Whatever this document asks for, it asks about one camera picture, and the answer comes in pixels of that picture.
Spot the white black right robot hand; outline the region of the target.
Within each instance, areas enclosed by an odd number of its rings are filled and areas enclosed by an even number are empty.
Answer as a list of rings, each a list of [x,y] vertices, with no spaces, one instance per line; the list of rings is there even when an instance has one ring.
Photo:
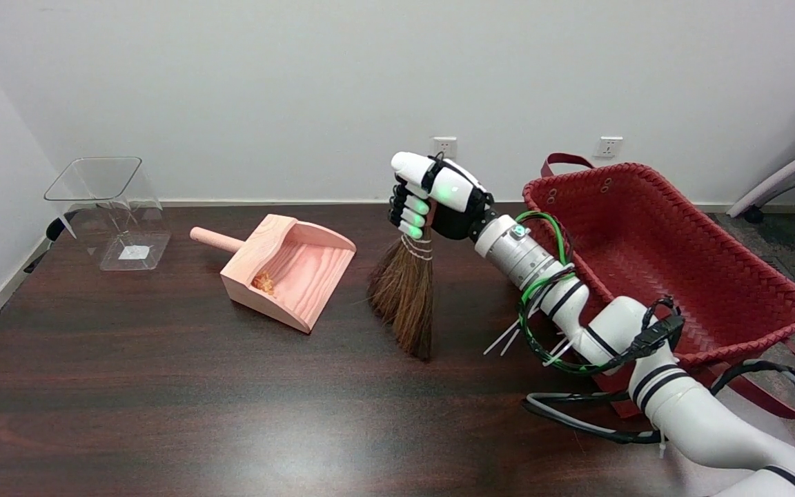
[[[397,183],[389,199],[389,222],[412,240],[426,229],[450,240],[476,242],[488,224],[492,194],[477,179],[441,155],[398,152],[391,158]]]

